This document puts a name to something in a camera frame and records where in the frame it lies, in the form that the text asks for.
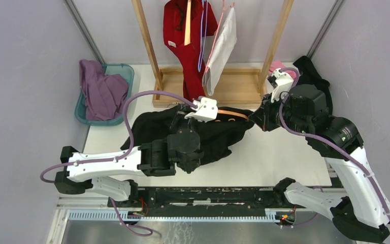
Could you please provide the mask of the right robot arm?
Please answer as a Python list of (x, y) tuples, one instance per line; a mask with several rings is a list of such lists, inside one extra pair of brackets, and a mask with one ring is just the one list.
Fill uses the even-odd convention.
[(281, 127), (304, 137), (346, 190), (344, 196), (329, 194), (287, 177), (273, 189), (277, 206), (305, 207), (331, 220), (349, 239), (384, 243), (390, 236), (390, 202), (369, 165), (356, 125), (330, 114), (324, 92), (303, 84), (281, 92), (278, 99), (267, 94), (249, 119), (263, 131)]

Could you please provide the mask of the wooden hanger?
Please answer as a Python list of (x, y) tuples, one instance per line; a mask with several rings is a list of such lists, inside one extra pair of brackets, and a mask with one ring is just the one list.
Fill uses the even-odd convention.
[(185, 17), (184, 46), (187, 46), (191, 43), (191, 5), (192, 0), (188, 0)]

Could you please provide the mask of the red skirt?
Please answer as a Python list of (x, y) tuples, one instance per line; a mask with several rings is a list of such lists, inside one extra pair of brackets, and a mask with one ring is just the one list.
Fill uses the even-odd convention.
[[(204, 96), (202, 78), (205, 63), (198, 72), (197, 64), (200, 52), (201, 1), (192, 1), (191, 5), (191, 43), (184, 46), (185, 17), (187, 1), (168, 1), (164, 6), (163, 40), (169, 50), (178, 58), (183, 68), (183, 96), (188, 100)], [(207, 36), (215, 34), (218, 27), (210, 3), (208, 4)]]

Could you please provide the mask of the orange hanger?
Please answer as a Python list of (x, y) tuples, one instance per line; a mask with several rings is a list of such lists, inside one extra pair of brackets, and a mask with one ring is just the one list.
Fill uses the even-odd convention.
[(214, 122), (249, 121), (247, 115), (239, 112), (219, 109)]

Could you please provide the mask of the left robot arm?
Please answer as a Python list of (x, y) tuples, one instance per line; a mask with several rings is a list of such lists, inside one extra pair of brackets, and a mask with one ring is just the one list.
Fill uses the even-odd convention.
[[(53, 181), (58, 192), (79, 195), (93, 192), (135, 206), (140, 199), (138, 184), (131, 176), (174, 176), (179, 167), (187, 173), (201, 164), (204, 156), (194, 118), (181, 118), (177, 131), (166, 138), (143, 143), (132, 150), (104, 154), (83, 154), (72, 146), (61, 150), (63, 169)], [(129, 178), (117, 180), (115, 176)]]

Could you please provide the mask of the white garment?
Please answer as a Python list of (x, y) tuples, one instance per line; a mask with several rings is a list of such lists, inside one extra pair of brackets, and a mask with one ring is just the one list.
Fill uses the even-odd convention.
[(214, 95), (222, 72), (227, 64), (237, 42), (237, 24), (235, 7), (227, 12), (221, 24), (214, 51), (209, 63), (209, 69), (203, 76), (203, 87), (209, 96)]

